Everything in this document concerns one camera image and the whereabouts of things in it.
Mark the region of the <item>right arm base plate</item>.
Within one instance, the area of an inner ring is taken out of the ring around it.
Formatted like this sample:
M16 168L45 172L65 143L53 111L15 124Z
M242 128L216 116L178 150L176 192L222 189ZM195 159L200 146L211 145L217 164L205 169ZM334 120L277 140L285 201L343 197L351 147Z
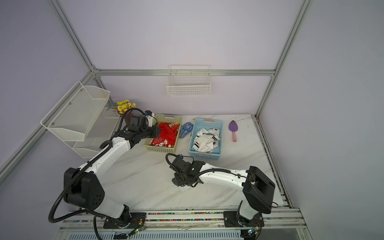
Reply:
M251 220L248 220L236 211L224 211L224 225L226 228L231 227L264 227L264 220L260 213L254 215Z

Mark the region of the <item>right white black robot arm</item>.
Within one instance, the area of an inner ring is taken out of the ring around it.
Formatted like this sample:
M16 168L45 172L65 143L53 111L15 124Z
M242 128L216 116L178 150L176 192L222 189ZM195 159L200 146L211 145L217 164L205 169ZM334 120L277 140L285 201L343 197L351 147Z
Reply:
M199 184L216 184L240 191L246 198L240 204L239 215L252 220L256 214L270 214L274 208L275 183L259 168L230 170L203 161L187 162L183 155L166 154L166 162L174 171L172 182L179 188L194 188Z

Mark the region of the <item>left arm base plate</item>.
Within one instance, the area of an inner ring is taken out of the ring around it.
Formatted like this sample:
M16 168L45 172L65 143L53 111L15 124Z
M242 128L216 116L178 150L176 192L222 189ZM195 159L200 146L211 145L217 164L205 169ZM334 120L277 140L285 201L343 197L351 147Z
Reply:
M106 217L104 229L138 229L146 221L147 214L142 212L123 214L120 218Z

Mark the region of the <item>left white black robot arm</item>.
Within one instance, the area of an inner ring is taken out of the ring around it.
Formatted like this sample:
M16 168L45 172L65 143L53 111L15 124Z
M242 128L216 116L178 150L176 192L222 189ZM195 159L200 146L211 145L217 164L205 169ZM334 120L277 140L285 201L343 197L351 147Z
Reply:
M88 213L95 217L105 217L119 228L130 224L132 217L129 207L108 197L100 180L122 155L141 140L159 136L161 130L154 113L144 112L140 109L137 111L139 115L133 115L129 124L124 126L124 121L120 121L116 132L109 140L100 145L101 151L95 157L78 168L66 170L64 188L48 215L50 223L61 222L72 216ZM61 201L80 209L56 218L55 213Z

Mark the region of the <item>white sock black stripes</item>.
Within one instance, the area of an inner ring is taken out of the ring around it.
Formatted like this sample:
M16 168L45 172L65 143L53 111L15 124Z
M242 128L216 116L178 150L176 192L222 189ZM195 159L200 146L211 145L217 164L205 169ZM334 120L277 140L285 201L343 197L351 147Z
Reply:
M220 132L218 128L200 129L193 139L192 149L199 153L212 153L219 146Z

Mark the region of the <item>small red santa sock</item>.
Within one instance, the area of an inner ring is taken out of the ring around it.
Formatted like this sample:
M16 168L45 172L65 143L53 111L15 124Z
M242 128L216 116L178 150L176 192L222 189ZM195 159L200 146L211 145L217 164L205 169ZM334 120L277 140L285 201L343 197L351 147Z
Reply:
M176 144L176 138L180 125L177 123L160 123L161 130L159 136L154 138L150 145L157 147L173 148Z

